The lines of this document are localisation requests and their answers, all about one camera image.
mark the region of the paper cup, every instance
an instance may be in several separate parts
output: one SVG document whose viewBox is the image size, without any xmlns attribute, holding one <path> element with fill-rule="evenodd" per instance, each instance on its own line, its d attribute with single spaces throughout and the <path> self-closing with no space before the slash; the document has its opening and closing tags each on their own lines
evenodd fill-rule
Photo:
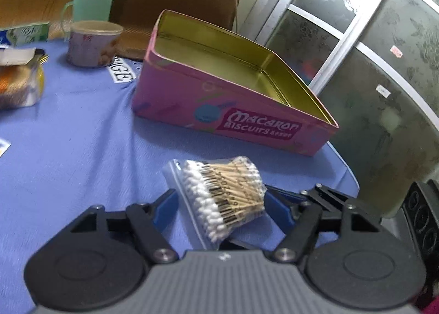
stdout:
<svg viewBox="0 0 439 314">
<path fill-rule="evenodd" d="M 110 65 L 122 30 L 122 26 L 104 21 L 72 23 L 67 61 L 87 68 Z"/>
</svg>

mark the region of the sticker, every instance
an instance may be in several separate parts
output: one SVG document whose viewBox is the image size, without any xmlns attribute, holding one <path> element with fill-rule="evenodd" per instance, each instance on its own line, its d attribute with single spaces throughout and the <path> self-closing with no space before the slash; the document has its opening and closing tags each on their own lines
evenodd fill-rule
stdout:
<svg viewBox="0 0 439 314">
<path fill-rule="evenodd" d="M 388 89 L 386 89 L 384 86 L 378 84 L 377 89 L 378 93 L 380 93 L 382 96 L 384 96 L 385 98 L 388 98 L 390 96 L 390 91 Z"/>
<path fill-rule="evenodd" d="M 0 157 L 6 152 L 9 148 L 10 143 L 0 138 Z"/>
<path fill-rule="evenodd" d="M 108 65 L 107 69 L 116 84 L 130 82 L 136 78 L 132 68 L 120 57 L 115 57 L 114 62 Z"/>
<path fill-rule="evenodd" d="M 397 58 L 401 58 L 403 56 L 403 52 L 401 50 L 399 50 L 396 46 L 392 46 L 390 48 L 390 51 L 397 57 Z"/>
</svg>

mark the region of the black speaker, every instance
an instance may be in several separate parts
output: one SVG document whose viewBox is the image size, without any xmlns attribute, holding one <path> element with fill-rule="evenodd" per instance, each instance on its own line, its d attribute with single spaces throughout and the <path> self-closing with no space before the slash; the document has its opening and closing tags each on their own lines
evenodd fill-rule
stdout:
<svg viewBox="0 0 439 314">
<path fill-rule="evenodd" d="M 435 180 L 414 182 L 402 210 L 412 242 L 427 269 L 425 286 L 416 301 L 416 306 L 423 309 L 439 294 L 439 184 Z"/>
</svg>

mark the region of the metal screw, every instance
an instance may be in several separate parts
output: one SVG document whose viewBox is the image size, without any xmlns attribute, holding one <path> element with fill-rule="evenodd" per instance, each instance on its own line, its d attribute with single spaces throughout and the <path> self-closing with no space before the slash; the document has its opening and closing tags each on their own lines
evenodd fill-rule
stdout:
<svg viewBox="0 0 439 314">
<path fill-rule="evenodd" d="M 177 254 L 168 248 L 159 248 L 154 252 L 154 257 L 160 262 L 172 262 L 177 258 Z"/>
<path fill-rule="evenodd" d="M 296 252 L 289 248 L 280 248 L 276 250 L 274 257 L 280 262 L 290 262 L 296 257 Z"/>
</svg>

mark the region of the snack package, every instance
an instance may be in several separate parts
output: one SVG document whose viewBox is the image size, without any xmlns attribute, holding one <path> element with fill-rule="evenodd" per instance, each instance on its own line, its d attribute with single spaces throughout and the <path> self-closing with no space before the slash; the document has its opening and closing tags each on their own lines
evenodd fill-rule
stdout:
<svg viewBox="0 0 439 314">
<path fill-rule="evenodd" d="M 0 66 L 0 110 L 32 106 L 44 89 L 43 54 L 35 54 L 24 65 Z"/>
<path fill-rule="evenodd" d="M 213 161 L 174 159 L 164 173 L 169 186 L 181 196 L 186 230 L 196 249 L 218 249 L 235 228 L 264 211 L 266 188 L 258 169 L 247 157 Z"/>
<path fill-rule="evenodd" d="M 49 22 L 18 25 L 0 30 L 0 44 L 21 46 L 45 41 L 49 36 Z"/>
</svg>

